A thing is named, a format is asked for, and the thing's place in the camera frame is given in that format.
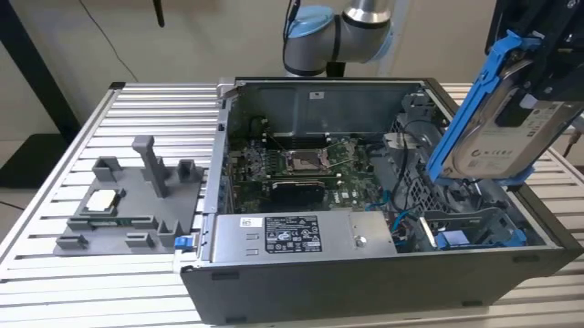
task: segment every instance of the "cable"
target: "cable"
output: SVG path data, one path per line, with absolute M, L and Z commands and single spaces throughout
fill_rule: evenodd
M 254 125 L 254 121 L 261 118 L 262 120 L 266 118 L 262 115 L 254 115 L 249 118 L 247 121 L 247 135 L 251 135 L 251 130 L 253 130 L 253 125 Z
M 482 179 L 476 179 L 473 181 L 468 180 L 468 179 L 462 179 L 462 183 L 468 186 L 474 185 L 476 183 L 481 182 Z
M 410 207 L 410 208 L 408 208 L 408 201 L 409 201 L 409 195 L 410 195 L 410 191 L 412 191 L 412 187 L 413 187 L 413 183 L 417 181 L 417 180 L 421 180 L 422 179 L 422 177 L 421 176 L 417 176 L 417 177 L 414 177 L 414 179 L 412 180 L 412 182 L 410 182 L 410 185 L 408 186 L 408 190 L 406 190 L 406 193 L 405 193 L 405 202 L 404 202 L 404 208 L 406 209 L 406 210 L 412 210 L 413 208 L 416 208 L 418 205 L 420 205 L 420 203 L 417 203 L 417 204 L 414 204 L 413 205 L 413 207 Z
M 370 211 L 373 207 L 384 206 L 390 201 L 390 192 L 388 190 L 384 190 L 384 201 L 381 203 L 371 203 L 367 206 L 365 206 L 365 211 Z
M 409 122 L 404 125 L 404 127 L 401 128 L 401 131 L 400 131 L 400 132 L 401 132 L 401 140 L 404 141 L 404 145 L 402 145 L 404 156 L 402 156 L 402 160 L 401 160 L 401 167 L 400 167 L 400 173 L 398 173 L 398 181 L 397 181 L 396 185 L 393 186 L 393 190 L 392 190 L 392 198 L 390 198 L 390 200 L 392 200 L 393 208 L 394 208 L 398 212 L 404 213 L 404 215 L 408 214 L 409 209 L 402 209 L 402 208 L 400 208 L 400 207 L 397 206 L 397 204 L 396 204 L 396 193 L 397 193 L 397 190 L 398 190 L 398 188 L 400 188 L 401 182 L 402 182 L 402 180 L 404 180 L 404 177 L 405 177 L 405 170 L 406 170 L 406 167 L 408 167 L 408 143 L 406 143 L 406 141 L 405 141 L 405 135 L 406 135 L 406 134 L 410 134 L 410 133 L 406 131 L 406 128 L 408 128 L 408 126 L 409 126 L 412 123 L 416 123 L 416 122 L 424 122 L 424 123 L 428 123 L 428 124 L 434 125 L 434 124 L 433 124 L 430 121 L 428 121 L 428 120 L 412 120 L 412 121 L 409 121 Z M 409 192 L 408 192 L 406 195 L 405 195 L 405 204 L 404 204 L 405 207 L 408 207 L 408 194 L 409 194 Z
M 283 31 L 282 31 L 282 64 L 286 67 L 286 45 L 289 43 L 290 29 L 293 27 L 293 22 L 295 20 L 298 9 L 301 8 L 301 0 L 289 0 L 289 6 L 286 9 L 286 18 L 283 20 Z
M 568 140 L 568 146 L 565 147 L 564 150 L 564 157 L 567 157 L 569 155 L 569 152 L 572 151 L 572 146 L 577 143 L 577 140 L 580 139 L 580 136 L 583 135 L 583 133 L 576 130 L 575 132 L 572 132 L 571 136 L 569 136 L 569 140 Z
M 442 192 L 444 192 L 444 194 L 445 194 L 445 201 L 444 202 L 441 202 L 454 213 L 460 213 L 460 210 L 457 210 L 456 208 L 454 208 L 454 206 L 450 204 L 450 196 L 449 196 L 449 193 L 450 193 L 450 190 L 449 190 L 449 188 L 448 188 L 448 186 L 444 186 L 442 187 Z
M 15 205 L 15 204 L 11 204 L 11 203 L 7 203 L 7 202 L 4 202 L 4 201 L 1 201 L 1 200 L 0 200 L 0 204 L 3 204 L 3 205 L 5 205 L 5 206 L 9 206 L 9 207 L 12 207 L 12 208 L 16 208 L 17 210 L 24 210 L 24 208 L 20 207 L 19 205 Z
M 98 22 L 96 22 L 94 16 L 91 15 L 91 13 L 90 13 L 90 9 L 87 8 L 86 4 L 83 3 L 83 0 L 79 0 L 79 4 L 81 5 L 83 10 L 86 11 L 86 13 L 88 14 L 90 19 L 94 21 L 94 24 L 95 24 L 95 26 L 98 27 L 98 30 L 102 32 L 102 35 L 103 35 L 103 37 L 106 38 L 106 41 L 108 41 L 108 44 L 110 44 L 111 50 L 114 51 L 114 54 L 115 54 L 115 56 L 116 56 L 116 58 L 118 58 L 118 61 L 119 61 L 120 64 L 126 67 L 126 70 L 128 70 L 128 72 L 130 72 L 130 74 L 131 74 L 131 77 L 134 77 L 134 80 L 135 80 L 136 82 L 139 82 L 139 81 L 138 81 L 138 78 L 136 78 L 136 75 L 135 75 L 134 72 L 131 71 L 128 65 L 126 65 L 126 62 L 122 60 L 122 58 L 119 58 L 116 47 L 115 47 L 114 44 L 111 43 L 111 40 L 110 40 L 110 38 L 108 38 L 108 35 L 107 35 L 106 32 L 103 31 L 102 26 L 99 26 L 99 24 L 98 24 Z
M 282 150 L 286 152 L 287 149 L 282 146 L 282 144 L 275 140 L 274 136 L 270 133 L 266 133 L 266 135 L 274 140 L 275 144 L 282 148 Z
M 398 216 L 397 216 L 397 218 L 396 218 L 396 222 L 393 222 L 392 232 L 394 232 L 396 229 L 398 228 L 398 226 L 400 226 L 400 221 L 401 221 L 401 219 L 404 219 L 404 217 L 408 215 L 409 211 L 410 211 L 410 210 L 405 210 L 404 212 L 401 212 L 401 213 L 398 214 Z

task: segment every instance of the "blue latch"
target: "blue latch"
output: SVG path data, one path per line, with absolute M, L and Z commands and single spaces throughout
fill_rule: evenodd
M 191 236 L 176 237 L 174 240 L 174 249 L 191 251 L 194 249 L 194 238 Z

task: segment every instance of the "black pole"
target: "black pole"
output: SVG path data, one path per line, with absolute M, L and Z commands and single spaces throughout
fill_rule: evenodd
M 0 41 L 69 144 L 79 132 L 79 122 L 9 0 L 0 0 Z

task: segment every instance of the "white wall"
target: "white wall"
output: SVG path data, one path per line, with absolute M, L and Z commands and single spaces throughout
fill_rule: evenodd
M 409 0 L 408 3 L 390 76 L 473 82 L 485 62 L 496 0 Z
M 0 43 L 0 141 L 55 132 L 53 121 Z
M 339 12 L 347 0 L 311 0 Z M 410 0 L 390 68 L 394 77 L 472 81 L 494 0 Z M 140 82 L 212 82 L 224 76 L 279 76 L 287 0 L 166 0 L 166 27 L 151 0 L 84 0 Z M 131 81 L 79 0 L 12 0 L 55 80 L 80 120 L 112 81 Z M 350 64 L 346 75 L 377 75 Z
M 287 0 L 166 0 L 166 27 L 151 0 L 84 0 L 140 82 L 214 82 L 281 76 Z M 303 1 L 338 11 L 345 0 Z M 77 0 L 12 0 L 77 116 L 86 119 L 112 81 L 131 81 Z M 375 76 L 377 64 L 347 76 Z

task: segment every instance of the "open computer tower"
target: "open computer tower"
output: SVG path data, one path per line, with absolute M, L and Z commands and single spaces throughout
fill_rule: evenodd
M 583 253 L 527 185 L 430 182 L 457 110 L 434 80 L 234 86 L 180 273 L 204 323 L 490 305 Z

